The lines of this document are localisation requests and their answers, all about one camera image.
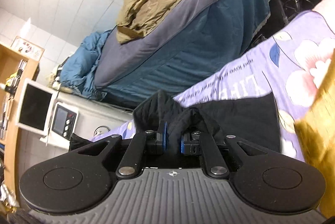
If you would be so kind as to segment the golden yellow blanket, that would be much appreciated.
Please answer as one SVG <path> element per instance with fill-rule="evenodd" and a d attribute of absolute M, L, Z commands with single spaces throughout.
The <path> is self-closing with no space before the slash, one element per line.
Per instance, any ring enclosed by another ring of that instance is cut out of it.
<path fill-rule="evenodd" d="M 317 92 L 306 115 L 295 122 L 295 132 L 305 161 L 325 178 L 326 190 L 320 210 L 334 216 L 334 54 L 312 69 Z"/>

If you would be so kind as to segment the white framed dark monitor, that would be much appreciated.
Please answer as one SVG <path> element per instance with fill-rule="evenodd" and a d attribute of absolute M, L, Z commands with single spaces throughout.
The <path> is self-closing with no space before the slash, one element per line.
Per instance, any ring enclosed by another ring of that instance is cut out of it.
<path fill-rule="evenodd" d="M 26 78 L 17 108 L 17 126 L 29 132 L 46 136 L 49 132 L 57 94 L 56 90 Z"/>

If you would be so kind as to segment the wooden bookshelf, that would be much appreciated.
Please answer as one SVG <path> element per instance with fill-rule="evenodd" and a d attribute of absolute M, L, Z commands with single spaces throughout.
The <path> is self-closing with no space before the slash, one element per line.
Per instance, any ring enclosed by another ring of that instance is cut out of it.
<path fill-rule="evenodd" d="M 23 89 L 24 80 L 33 79 L 39 66 L 38 61 L 30 59 L 15 50 L 1 44 L 1 83 L 5 83 L 6 79 L 11 74 L 15 73 L 19 67 L 20 61 L 26 61 L 26 67 L 21 75 L 18 83 L 17 91 L 9 103 L 8 126 L 5 132 L 5 138 L 1 140 L 1 144 L 5 146 L 4 149 L 4 183 L 15 195 L 17 200 L 19 197 L 19 176 L 17 164 L 17 148 L 19 147 L 19 132 L 20 129 L 16 124 L 16 115 L 18 110 L 19 99 Z"/>

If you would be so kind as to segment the white control panel device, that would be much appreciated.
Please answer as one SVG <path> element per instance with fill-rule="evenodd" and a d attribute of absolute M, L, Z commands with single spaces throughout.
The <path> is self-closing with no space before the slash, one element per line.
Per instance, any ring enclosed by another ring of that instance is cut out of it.
<path fill-rule="evenodd" d="M 78 120 L 78 108 L 57 102 L 51 122 L 51 132 L 70 140 Z"/>

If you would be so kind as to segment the grey purple blanket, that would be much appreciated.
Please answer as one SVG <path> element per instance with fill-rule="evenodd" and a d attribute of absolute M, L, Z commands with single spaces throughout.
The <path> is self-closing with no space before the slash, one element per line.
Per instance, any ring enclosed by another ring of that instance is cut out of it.
<path fill-rule="evenodd" d="M 94 77 L 95 86 L 110 84 L 132 66 L 145 60 L 216 1 L 182 0 L 147 36 L 125 44 L 117 42 L 116 29 L 113 29 L 102 49 Z"/>

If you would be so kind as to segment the lavender printed bed sheet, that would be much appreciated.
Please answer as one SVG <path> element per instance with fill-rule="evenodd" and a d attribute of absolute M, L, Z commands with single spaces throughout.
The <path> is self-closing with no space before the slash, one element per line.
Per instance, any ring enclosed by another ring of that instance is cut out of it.
<path fill-rule="evenodd" d="M 272 93 L 278 111 L 280 153 L 305 161 L 294 124 L 306 115 L 317 92 L 312 69 L 316 62 L 324 62 L 332 54 L 334 0 L 322 0 L 242 57 L 172 98 L 189 107 Z M 135 132 L 134 120 L 114 130 L 125 139 L 132 138 Z"/>

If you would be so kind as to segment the black quilted jacket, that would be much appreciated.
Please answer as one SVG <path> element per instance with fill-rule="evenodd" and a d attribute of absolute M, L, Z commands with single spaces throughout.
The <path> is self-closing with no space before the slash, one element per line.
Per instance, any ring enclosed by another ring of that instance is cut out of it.
<path fill-rule="evenodd" d="M 167 122 L 166 149 L 154 151 L 149 146 L 145 147 L 140 168 L 199 166 L 199 157 L 183 155 L 180 151 L 182 136 L 195 131 L 209 134 L 217 143 L 223 143 L 226 135 L 237 135 L 277 153 L 281 151 L 278 111 L 272 93 L 263 97 L 209 101 L 183 107 L 165 91 L 158 91 L 133 111 L 133 120 L 136 127 L 134 137 L 147 130 L 157 131 L 160 122 Z M 73 135 L 70 151 L 90 143 Z"/>

